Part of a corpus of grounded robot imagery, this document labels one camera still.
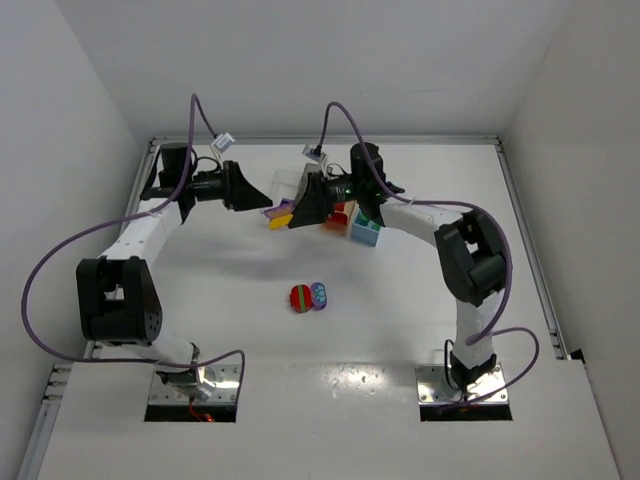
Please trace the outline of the green square lego brick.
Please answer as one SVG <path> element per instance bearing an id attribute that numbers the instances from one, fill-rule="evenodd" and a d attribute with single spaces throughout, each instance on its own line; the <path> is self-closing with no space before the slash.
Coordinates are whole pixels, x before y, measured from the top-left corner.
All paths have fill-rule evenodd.
<path id="1" fill-rule="evenodd" d="M 366 215 L 364 215 L 361 211 L 359 211 L 355 219 L 355 223 L 360 226 L 368 227 L 370 224 L 370 219 Z"/>

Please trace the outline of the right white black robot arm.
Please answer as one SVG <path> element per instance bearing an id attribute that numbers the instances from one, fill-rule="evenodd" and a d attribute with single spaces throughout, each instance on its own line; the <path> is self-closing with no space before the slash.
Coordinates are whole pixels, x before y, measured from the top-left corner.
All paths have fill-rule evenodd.
<path id="1" fill-rule="evenodd" d="M 321 224 L 339 203 L 354 201 L 374 224 L 405 232 L 437 251 L 444 283 L 456 300 L 456 338 L 447 377 L 461 392 L 496 365 L 492 334 L 506 308 L 513 264 L 501 227 L 471 204 L 410 200 L 388 181 L 377 145 L 350 149 L 350 169 L 332 175 L 307 166 L 289 228 Z"/>

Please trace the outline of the yellow curved lego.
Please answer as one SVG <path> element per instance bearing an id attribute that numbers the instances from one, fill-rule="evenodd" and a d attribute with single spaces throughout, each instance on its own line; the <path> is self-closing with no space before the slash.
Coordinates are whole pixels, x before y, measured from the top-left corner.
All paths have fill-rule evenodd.
<path id="1" fill-rule="evenodd" d="M 281 228 L 285 228 L 288 226 L 292 218 L 293 218 L 292 214 L 286 214 L 279 217 L 271 218 L 268 223 L 268 228 L 270 230 L 278 230 Z"/>

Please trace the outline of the red sloped lego brick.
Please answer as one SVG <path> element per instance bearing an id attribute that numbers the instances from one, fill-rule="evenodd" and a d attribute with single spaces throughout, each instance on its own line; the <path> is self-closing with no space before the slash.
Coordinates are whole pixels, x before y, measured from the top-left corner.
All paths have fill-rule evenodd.
<path id="1" fill-rule="evenodd" d="M 329 216 L 325 225 L 329 229 L 343 230 L 348 227 L 350 217 L 344 212 L 334 212 Z"/>

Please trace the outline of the purple striped oval lego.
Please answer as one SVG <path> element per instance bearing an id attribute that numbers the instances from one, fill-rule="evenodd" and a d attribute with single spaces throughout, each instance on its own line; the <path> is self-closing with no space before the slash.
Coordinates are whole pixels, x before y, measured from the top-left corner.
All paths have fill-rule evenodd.
<path id="1" fill-rule="evenodd" d="M 291 214 L 293 212 L 293 208 L 287 208 L 287 207 L 281 207 L 281 206 L 277 206 L 277 207 L 273 207 L 270 209 L 266 209 L 263 214 L 266 218 L 271 219 L 274 217 L 279 217 L 282 215 L 286 215 L 286 214 Z"/>

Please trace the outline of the purple flower print lego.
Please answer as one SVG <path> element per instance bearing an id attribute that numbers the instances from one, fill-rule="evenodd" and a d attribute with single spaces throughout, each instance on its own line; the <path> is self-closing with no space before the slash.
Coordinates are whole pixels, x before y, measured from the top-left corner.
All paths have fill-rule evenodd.
<path id="1" fill-rule="evenodd" d="M 312 306 L 315 310 L 323 310 L 328 304 L 327 290 L 323 283 L 315 282 L 310 286 Z"/>

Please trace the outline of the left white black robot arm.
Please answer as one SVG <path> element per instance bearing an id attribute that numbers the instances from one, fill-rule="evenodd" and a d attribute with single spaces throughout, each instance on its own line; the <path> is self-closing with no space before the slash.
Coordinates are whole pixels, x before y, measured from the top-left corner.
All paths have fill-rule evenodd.
<path id="1" fill-rule="evenodd" d="M 209 369 L 198 364 L 198 347 L 164 326 L 153 263 L 199 202 L 219 201 L 238 212 L 273 204 L 249 183 L 237 162 L 220 161 L 209 171 L 198 170 L 197 163 L 184 143 L 160 147 L 136 219 L 98 258 L 84 259 L 76 268 L 84 337 L 150 360 L 160 380 L 174 388 L 210 387 L 213 380 Z"/>

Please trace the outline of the red round striped lego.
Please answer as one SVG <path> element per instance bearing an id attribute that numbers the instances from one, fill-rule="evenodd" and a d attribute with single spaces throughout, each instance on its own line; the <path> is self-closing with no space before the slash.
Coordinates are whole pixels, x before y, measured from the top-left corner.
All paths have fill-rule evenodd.
<path id="1" fill-rule="evenodd" d="M 296 313 L 307 313 L 313 308 L 311 290 L 308 285 L 295 285 L 290 291 L 290 306 Z"/>

